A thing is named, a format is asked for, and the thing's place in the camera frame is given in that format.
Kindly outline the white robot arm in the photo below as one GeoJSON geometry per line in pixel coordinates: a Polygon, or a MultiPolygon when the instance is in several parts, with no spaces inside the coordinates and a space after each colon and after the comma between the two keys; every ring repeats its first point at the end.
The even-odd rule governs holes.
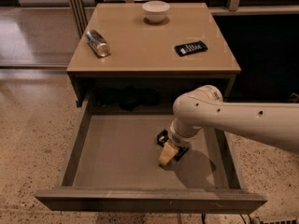
{"type": "Polygon", "coordinates": [[[221,92],[205,85],[173,103],[170,138],[159,163],[167,165],[204,127],[216,128],[293,153],[299,151],[299,104],[227,103],[221,92]]]}

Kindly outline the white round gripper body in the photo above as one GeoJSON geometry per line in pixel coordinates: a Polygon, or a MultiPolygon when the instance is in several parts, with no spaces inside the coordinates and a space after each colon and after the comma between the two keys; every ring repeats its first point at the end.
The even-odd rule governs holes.
{"type": "Polygon", "coordinates": [[[177,146],[187,146],[200,130],[200,126],[193,127],[179,119],[174,119],[169,127],[170,139],[177,146]]]}

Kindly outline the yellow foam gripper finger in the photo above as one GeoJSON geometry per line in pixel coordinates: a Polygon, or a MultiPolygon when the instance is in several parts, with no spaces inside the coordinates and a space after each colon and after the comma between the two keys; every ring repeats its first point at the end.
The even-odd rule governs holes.
{"type": "Polygon", "coordinates": [[[179,148],[172,140],[165,142],[159,157],[159,163],[161,165],[167,165],[178,154],[178,151],[179,148]]]}

